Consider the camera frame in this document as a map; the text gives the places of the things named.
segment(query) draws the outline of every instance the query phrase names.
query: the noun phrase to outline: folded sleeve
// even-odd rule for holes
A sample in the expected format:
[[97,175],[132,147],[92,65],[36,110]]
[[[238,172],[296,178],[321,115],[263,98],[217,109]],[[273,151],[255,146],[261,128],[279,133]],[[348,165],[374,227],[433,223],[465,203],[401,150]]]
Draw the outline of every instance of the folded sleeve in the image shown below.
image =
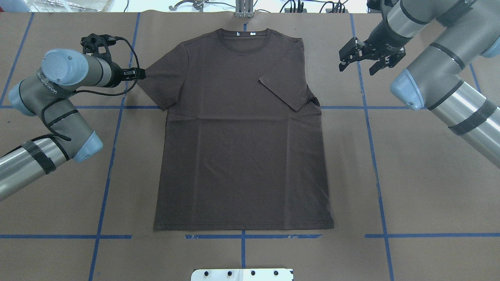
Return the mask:
[[258,80],[295,112],[305,106],[312,93],[306,82],[302,39],[294,42],[286,54]]
[[146,68],[146,78],[137,84],[162,109],[179,101],[188,72],[188,52],[181,43]]

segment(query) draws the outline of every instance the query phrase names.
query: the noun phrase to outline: dark gray shirt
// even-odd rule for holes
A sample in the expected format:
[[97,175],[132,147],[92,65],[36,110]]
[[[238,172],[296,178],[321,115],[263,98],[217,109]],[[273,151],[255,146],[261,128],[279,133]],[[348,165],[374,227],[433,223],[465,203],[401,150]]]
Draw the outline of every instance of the dark gray shirt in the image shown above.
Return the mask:
[[333,228],[301,38],[218,29],[146,76],[139,85],[168,109],[155,230]]

